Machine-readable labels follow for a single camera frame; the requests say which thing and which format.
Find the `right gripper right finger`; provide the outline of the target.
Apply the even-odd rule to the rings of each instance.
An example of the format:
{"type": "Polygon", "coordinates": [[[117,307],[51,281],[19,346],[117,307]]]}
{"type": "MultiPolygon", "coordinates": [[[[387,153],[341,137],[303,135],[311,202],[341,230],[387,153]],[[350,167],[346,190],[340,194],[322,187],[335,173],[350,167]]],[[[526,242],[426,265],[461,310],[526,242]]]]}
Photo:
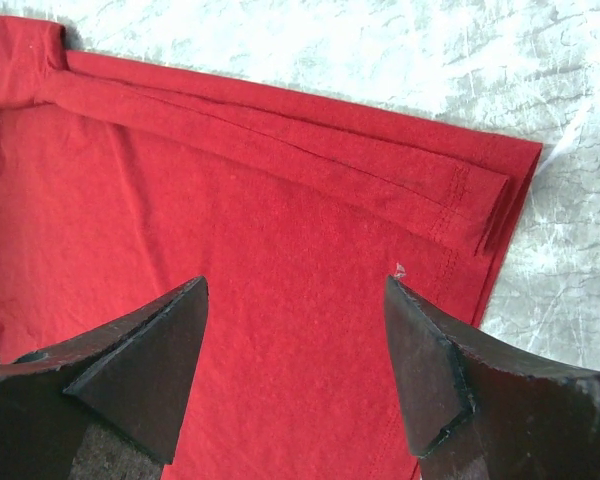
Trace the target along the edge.
{"type": "Polygon", "coordinates": [[[600,371],[465,324],[389,279],[388,348],[424,479],[600,479],[600,371]]]}

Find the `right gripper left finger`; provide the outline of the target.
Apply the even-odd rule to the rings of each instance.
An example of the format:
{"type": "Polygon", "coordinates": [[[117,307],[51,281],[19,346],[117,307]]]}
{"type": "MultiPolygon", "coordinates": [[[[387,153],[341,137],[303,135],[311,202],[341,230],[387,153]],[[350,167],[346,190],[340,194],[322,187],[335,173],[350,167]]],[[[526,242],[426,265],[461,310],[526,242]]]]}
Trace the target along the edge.
{"type": "Polygon", "coordinates": [[[194,278],[0,364],[0,479],[157,479],[175,457],[208,317],[194,278]]]}

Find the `red t shirt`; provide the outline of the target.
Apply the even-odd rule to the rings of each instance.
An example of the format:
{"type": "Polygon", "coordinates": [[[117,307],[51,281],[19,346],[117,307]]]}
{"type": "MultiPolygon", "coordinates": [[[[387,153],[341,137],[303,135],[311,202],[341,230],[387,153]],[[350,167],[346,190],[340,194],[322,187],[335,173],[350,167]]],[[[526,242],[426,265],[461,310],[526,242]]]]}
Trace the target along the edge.
{"type": "Polygon", "coordinates": [[[201,275],[209,323],[166,478],[414,479],[385,281],[478,325],[541,152],[0,16],[0,359],[201,275]]]}

